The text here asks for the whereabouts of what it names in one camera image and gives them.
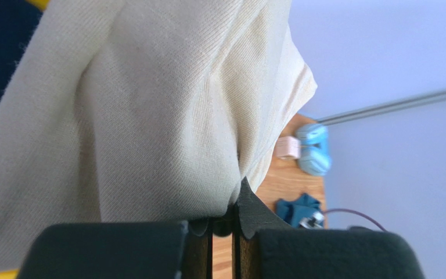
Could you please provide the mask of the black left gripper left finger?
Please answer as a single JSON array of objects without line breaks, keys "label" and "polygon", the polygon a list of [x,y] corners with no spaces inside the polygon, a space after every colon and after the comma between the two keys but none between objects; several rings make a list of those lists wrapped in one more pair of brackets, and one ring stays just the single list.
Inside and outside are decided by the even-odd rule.
[{"label": "black left gripper left finger", "polygon": [[55,224],[18,278],[211,278],[208,221]]}]

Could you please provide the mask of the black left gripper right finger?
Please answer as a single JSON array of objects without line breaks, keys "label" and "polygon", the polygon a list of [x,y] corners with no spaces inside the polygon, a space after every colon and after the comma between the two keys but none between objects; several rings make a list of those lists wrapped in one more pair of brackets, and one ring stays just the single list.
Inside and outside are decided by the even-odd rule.
[{"label": "black left gripper right finger", "polygon": [[242,180],[233,208],[234,278],[424,278],[409,244],[391,232],[293,228]]}]

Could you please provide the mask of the beige t-shirt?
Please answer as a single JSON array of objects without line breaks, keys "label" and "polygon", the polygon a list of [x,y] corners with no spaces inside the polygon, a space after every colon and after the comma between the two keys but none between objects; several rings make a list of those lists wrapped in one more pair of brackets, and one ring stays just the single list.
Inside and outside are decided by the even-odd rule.
[{"label": "beige t-shirt", "polygon": [[0,101],[0,272],[59,223],[220,217],[317,84],[290,1],[50,1]]}]

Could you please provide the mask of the teal folded t-shirt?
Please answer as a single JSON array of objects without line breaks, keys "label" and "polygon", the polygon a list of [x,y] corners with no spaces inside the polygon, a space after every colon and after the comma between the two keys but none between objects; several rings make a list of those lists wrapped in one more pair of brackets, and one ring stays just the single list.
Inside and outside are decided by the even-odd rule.
[{"label": "teal folded t-shirt", "polygon": [[308,194],[302,194],[293,201],[278,200],[275,213],[294,228],[324,228],[325,217],[321,211],[321,203]]}]

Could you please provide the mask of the light blue headphones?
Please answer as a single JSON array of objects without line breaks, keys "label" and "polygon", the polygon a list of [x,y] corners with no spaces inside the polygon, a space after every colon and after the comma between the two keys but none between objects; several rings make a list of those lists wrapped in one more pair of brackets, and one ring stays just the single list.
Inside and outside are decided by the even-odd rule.
[{"label": "light blue headphones", "polygon": [[312,176],[324,176],[332,166],[328,147],[328,128],[319,123],[298,128],[295,136],[301,143],[299,168]]}]

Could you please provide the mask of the small pink cube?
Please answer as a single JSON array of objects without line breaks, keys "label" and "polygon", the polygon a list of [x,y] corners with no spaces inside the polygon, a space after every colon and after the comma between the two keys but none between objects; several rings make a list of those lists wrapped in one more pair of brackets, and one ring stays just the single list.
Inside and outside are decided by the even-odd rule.
[{"label": "small pink cube", "polygon": [[274,155],[283,160],[296,160],[301,156],[301,141],[293,136],[278,138]]}]

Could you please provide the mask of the yellow plastic bin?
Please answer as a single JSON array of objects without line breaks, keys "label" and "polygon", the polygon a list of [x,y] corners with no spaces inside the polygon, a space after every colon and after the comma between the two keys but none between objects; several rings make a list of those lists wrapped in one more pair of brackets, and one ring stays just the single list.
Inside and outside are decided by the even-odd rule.
[{"label": "yellow plastic bin", "polygon": [[26,0],[26,1],[31,5],[35,6],[40,11],[44,11],[47,8],[48,3],[50,2],[50,0]]}]

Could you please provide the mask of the right aluminium corner post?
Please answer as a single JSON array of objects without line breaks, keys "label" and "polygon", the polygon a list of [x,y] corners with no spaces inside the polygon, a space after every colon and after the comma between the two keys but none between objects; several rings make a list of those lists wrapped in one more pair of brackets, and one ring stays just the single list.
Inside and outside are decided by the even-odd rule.
[{"label": "right aluminium corner post", "polygon": [[435,91],[323,117],[316,119],[316,122],[331,126],[444,101],[446,101],[446,90]]}]

